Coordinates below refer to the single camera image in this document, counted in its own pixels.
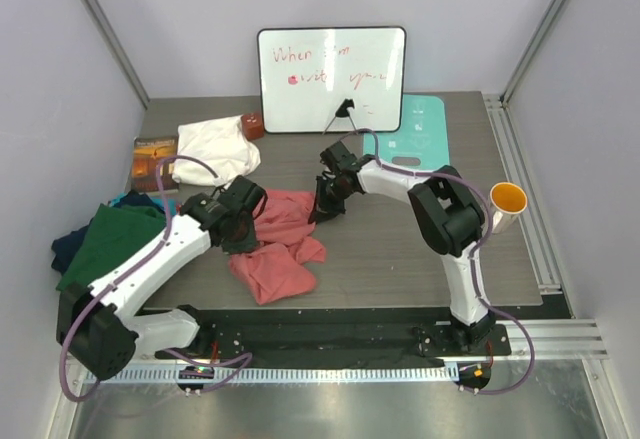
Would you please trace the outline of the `red t shirt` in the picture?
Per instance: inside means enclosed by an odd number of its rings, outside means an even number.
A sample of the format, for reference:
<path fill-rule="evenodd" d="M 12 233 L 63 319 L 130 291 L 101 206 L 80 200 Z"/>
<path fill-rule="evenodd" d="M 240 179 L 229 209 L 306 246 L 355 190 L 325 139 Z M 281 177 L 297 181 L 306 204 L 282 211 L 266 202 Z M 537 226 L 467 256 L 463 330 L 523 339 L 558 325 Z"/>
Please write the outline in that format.
<path fill-rule="evenodd" d="M 315 275 L 305 265 L 323 263 L 326 247 L 312 236 L 309 221 L 315 194 L 269 189 L 266 207 L 255 218 L 259 247 L 234 254 L 231 273 L 244 283 L 259 305 L 307 294 L 316 287 Z"/>

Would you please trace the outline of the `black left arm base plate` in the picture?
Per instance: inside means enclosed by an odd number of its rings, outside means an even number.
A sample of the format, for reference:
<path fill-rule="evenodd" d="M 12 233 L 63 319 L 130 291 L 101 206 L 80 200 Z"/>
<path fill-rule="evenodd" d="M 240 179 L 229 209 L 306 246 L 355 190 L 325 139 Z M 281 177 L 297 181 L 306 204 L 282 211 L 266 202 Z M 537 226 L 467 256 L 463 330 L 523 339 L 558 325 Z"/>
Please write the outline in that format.
<path fill-rule="evenodd" d="M 243 353 L 243 328 L 251 315 L 245 310 L 172 310 L 149 327 L 149 350 L 158 357 L 231 359 Z"/>

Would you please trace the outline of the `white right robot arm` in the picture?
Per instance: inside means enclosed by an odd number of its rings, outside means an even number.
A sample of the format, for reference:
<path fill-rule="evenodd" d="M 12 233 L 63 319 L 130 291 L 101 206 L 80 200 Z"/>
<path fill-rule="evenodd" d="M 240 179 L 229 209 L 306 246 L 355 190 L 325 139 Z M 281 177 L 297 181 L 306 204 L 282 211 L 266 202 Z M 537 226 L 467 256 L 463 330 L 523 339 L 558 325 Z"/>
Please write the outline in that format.
<path fill-rule="evenodd" d="M 485 215 L 457 170 L 434 172 L 386 163 L 373 154 L 361 157 L 338 141 L 320 153 L 324 172 L 316 177 L 311 223 L 345 212 L 355 193 L 378 194 L 411 206 L 423 240 L 443 263 L 450 293 L 453 345 L 465 354 L 483 347 L 495 325 L 485 294 L 479 261 Z"/>

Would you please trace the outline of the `teal cutting board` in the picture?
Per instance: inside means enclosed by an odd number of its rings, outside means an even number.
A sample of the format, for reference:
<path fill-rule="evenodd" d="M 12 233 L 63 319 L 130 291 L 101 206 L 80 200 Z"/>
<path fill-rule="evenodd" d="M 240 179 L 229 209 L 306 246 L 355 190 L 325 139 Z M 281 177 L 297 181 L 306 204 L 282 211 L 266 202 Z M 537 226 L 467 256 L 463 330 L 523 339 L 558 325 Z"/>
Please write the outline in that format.
<path fill-rule="evenodd" d="M 431 95 L 404 94 L 400 128 L 378 133 L 378 156 L 386 163 L 434 171 L 450 163 L 445 105 Z"/>

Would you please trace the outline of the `white dry erase board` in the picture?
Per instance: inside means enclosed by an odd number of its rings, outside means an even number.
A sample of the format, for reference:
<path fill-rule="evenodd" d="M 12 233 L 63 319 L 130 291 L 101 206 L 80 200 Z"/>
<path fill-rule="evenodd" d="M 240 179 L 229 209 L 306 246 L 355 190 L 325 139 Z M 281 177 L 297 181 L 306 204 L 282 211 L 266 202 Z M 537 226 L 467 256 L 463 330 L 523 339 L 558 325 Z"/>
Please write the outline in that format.
<path fill-rule="evenodd" d="M 346 98 L 357 129 L 400 127 L 407 34 L 401 26 L 265 28 L 257 34 L 268 133 L 322 133 Z M 349 132 L 337 119 L 330 133 Z"/>

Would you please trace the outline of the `metal wire board stand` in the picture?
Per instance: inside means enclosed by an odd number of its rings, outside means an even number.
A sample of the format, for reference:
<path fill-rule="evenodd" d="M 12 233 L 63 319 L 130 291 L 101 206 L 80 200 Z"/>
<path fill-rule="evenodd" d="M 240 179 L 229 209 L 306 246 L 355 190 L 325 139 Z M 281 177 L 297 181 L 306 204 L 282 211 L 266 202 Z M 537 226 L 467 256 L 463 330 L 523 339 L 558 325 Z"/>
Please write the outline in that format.
<path fill-rule="evenodd" d="M 327 125 L 325 126 L 324 130 L 322 131 L 322 134 L 328 133 L 329 129 L 332 127 L 332 125 L 337 119 L 348 119 L 351 125 L 351 130 L 356 131 L 357 127 L 356 127 L 355 121 L 351 117 L 351 110 L 354 108 L 355 108 L 355 102 L 353 99 L 351 98 L 344 99 L 341 102 L 341 104 L 338 106 L 336 111 L 334 112 L 333 118 L 330 119 Z"/>

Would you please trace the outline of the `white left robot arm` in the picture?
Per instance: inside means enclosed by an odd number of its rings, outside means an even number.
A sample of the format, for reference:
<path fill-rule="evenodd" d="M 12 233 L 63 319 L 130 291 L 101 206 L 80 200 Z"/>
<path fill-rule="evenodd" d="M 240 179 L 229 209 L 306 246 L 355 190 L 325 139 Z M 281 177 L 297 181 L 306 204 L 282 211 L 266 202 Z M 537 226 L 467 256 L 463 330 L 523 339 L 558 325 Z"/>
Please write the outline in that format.
<path fill-rule="evenodd" d="M 265 189 L 236 177 L 216 193 L 186 200 L 165 229 L 130 259 L 87 286 L 60 296 L 57 340 L 99 381 L 134 359 L 172 349 L 193 358 L 213 344 L 213 327 L 191 305 L 143 315 L 147 300 L 189 262 L 214 247 L 227 254 L 258 248 L 254 220 L 265 209 Z"/>

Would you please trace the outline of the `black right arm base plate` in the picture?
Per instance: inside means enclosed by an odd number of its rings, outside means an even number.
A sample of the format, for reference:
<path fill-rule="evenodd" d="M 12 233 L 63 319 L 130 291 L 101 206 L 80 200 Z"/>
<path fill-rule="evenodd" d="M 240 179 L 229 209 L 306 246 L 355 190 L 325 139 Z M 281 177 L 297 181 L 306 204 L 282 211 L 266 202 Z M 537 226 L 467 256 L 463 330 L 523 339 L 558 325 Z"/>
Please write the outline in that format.
<path fill-rule="evenodd" d="M 418 325 L 410 331 L 416 340 L 416 352 L 422 357 L 506 357 L 512 353 L 502 324 L 470 332 L 451 324 Z"/>

